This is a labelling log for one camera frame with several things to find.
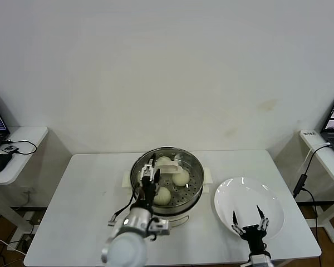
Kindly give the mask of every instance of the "steamer basket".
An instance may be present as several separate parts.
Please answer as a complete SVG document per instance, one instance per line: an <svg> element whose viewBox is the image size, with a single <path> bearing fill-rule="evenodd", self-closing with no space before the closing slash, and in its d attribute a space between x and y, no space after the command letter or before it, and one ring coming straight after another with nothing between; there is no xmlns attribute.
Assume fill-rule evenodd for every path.
<svg viewBox="0 0 334 267"><path fill-rule="evenodd" d="M160 147L143 154L133 165L130 172L132 189L136 191L139 186L138 177L142 167L148 162L152 154L156 153L156 159L167 156L175 160L189 173L189 182L185 186L176 186L172 182L172 174L161 174L160 186L167 187L171 192L171 201L167 205L154 204L155 215L177 216L190 210L202 195L204 171L199 160L188 151L175 147Z"/></svg>

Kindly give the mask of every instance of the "white desk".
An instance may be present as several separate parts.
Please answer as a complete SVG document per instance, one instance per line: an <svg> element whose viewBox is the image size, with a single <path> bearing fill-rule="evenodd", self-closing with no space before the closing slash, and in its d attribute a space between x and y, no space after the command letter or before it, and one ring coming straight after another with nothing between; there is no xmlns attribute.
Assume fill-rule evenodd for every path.
<svg viewBox="0 0 334 267"><path fill-rule="evenodd" d="M169 236L147 242L148 265L247 261L247 242L221 223L214 208L218 185L237 176L265 183L284 207L283 228L267 241L273 260L319 256L321 250L267 151L193 154L210 168L210 193L201 196L186 224L173 228ZM24 259L25 266L103 266L101 249L112 230L107 222L128 202L129 190L121 187L121 180L139 155L74 155Z"/></svg>
<svg viewBox="0 0 334 267"><path fill-rule="evenodd" d="M299 132L299 135L309 148L319 144L324 144L326 142L323 137L315 130L302 130ZM316 157L334 180L334 150L330 147L325 147L316 153ZM334 243L334 228L330 223L330 219L334 217L334 204L330 206L325 212L323 212L320 206L317 206L317 213L318 227L323 227L327 232L330 240ZM307 223L310 227L316 226L315 219L307 219Z"/></svg>
<svg viewBox="0 0 334 267"><path fill-rule="evenodd" d="M8 139L11 139L12 141L28 140L34 143L37 147L48 132L47 127L44 126L9 127L9 130L11 134ZM18 147L22 152L31 152L34 149L34 147L28 143L18 143L13 145ZM32 155L13 155L12 160L7 164L5 169L0 172L0 185L13 183L31 156ZM31 231L32 226L26 221L27 217L22 218L19 216L6 204L6 201L2 197L0 197L0 215L15 224L20 231L23 231L24 233Z"/></svg>

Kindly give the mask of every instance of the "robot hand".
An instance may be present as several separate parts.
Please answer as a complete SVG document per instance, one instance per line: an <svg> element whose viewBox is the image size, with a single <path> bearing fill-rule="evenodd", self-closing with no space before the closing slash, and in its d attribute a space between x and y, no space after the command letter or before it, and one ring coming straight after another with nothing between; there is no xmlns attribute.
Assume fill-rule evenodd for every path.
<svg viewBox="0 0 334 267"><path fill-rule="evenodd" d="M271 255L266 251L267 246L262 241L266 236L269 220L264 216L259 206L257 206L257 210L261 218L260 223L245 226L242 229L238 225L235 211L233 213L234 224L232 225L232 228L243 240L248 242L250 248L249 261L241 265L241 267L273 267L273 264L271 263Z"/></svg>
<svg viewBox="0 0 334 267"><path fill-rule="evenodd" d="M103 263L109 263L112 267L145 266L147 249L144 238L153 235L151 241L154 241L158 235L169 235L169 221L153 217L152 206L160 179L160 170L154 169L155 159L156 155L153 154L141 170L139 194L128 216L115 222L122 209L109 221L108 225L114 228L102 250Z"/></svg>

